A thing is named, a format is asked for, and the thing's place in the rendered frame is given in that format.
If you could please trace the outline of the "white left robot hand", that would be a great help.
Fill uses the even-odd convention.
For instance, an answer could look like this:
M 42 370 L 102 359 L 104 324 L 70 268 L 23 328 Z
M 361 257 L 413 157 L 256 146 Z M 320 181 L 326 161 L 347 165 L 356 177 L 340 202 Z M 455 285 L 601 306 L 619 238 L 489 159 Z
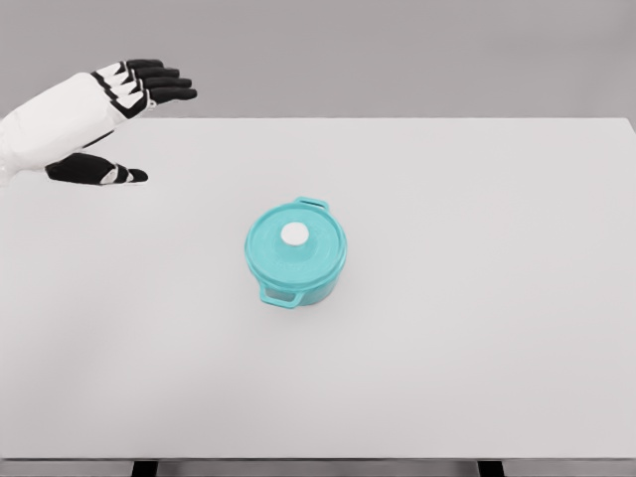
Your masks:
M 0 119 L 0 187 L 22 172 L 98 187 L 144 183 L 145 171 L 85 149 L 160 104 L 197 96 L 191 79 L 156 59 L 77 73 Z

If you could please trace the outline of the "teal lid with white knob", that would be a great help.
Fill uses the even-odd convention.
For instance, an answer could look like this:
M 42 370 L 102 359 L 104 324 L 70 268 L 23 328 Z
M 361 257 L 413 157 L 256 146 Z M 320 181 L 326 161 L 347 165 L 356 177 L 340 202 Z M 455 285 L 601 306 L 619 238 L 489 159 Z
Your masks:
M 282 237 L 285 226 L 308 231 L 301 244 Z M 347 238 L 324 201 L 298 198 L 260 216 L 250 227 L 244 254 L 254 276 L 282 289 L 309 289 L 335 279 L 347 257 Z

